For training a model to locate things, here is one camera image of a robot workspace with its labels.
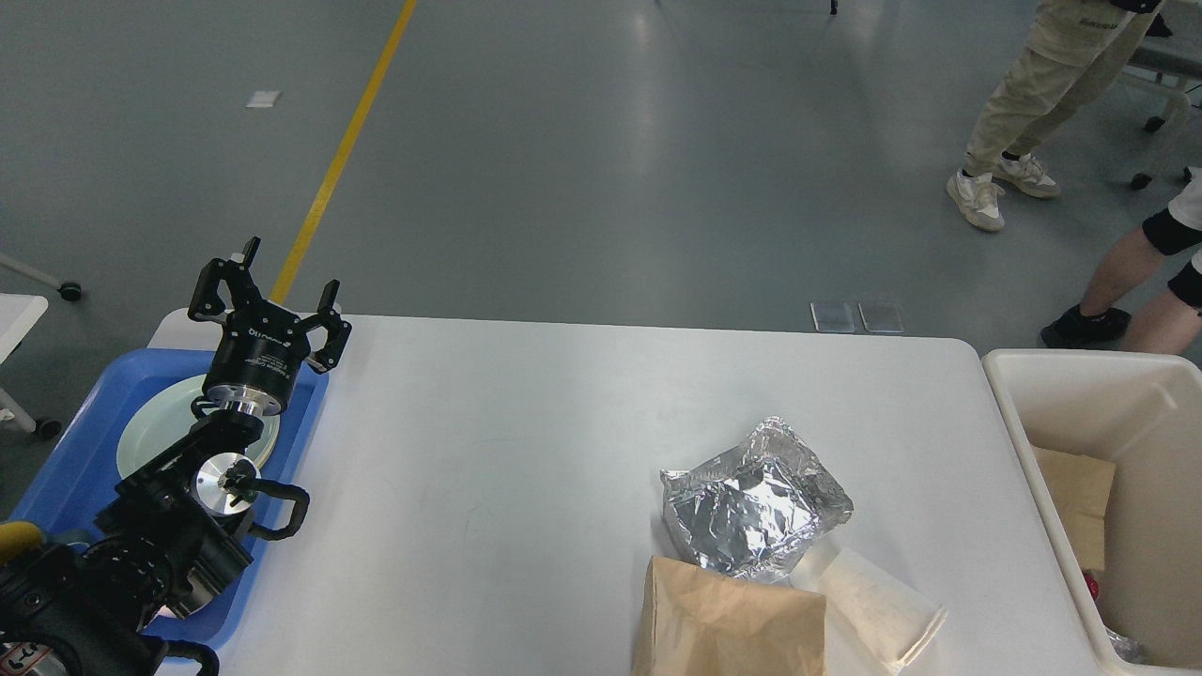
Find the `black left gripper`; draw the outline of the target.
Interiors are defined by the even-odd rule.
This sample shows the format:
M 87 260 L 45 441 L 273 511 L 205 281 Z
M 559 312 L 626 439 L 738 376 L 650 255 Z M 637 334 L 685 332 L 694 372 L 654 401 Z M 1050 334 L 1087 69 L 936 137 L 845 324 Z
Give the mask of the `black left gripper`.
M 222 325 L 222 338 L 203 380 L 202 393 L 216 407 L 248 407 L 256 416 L 287 410 L 300 364 L 325 374 L 337 368 L 352 326 L 343 319 L 337 296 L 343 283 L 326 283 L 316 312 L 300 319 L 266 302 L 252 279 L 261 238 L 250 238 L 240 253 L 212 257 L 201 269 L 186 315 L 196 322 Z M 325 330 L 325 343 L 310 351 L 307 334 Z

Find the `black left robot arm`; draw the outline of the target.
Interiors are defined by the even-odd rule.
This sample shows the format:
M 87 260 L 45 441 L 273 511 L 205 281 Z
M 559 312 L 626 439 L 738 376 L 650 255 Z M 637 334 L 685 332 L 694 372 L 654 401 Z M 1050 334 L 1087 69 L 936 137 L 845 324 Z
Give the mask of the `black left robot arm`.
M 293 484 L 261 475 L 246 450 L 266 419 L 287 410 L 300 368 L 335 368 L 352 327 L 326 283 L 303 318 L 258 292 L 243 253 L 213 257 L 188 308 L 222 327 L 194 423 L 117 484 L 94 518 L 87 548 L 50 542 L 30 522 L 2 526 L 2 650 L 38 675 L 154 675 L 166 658 L 220 671 L 209 646 L 145 631 L 169 610 L 178 619 L 222 595 L 252 565 L 244 540 L 279 542 L 300 530 L 313 500 Z

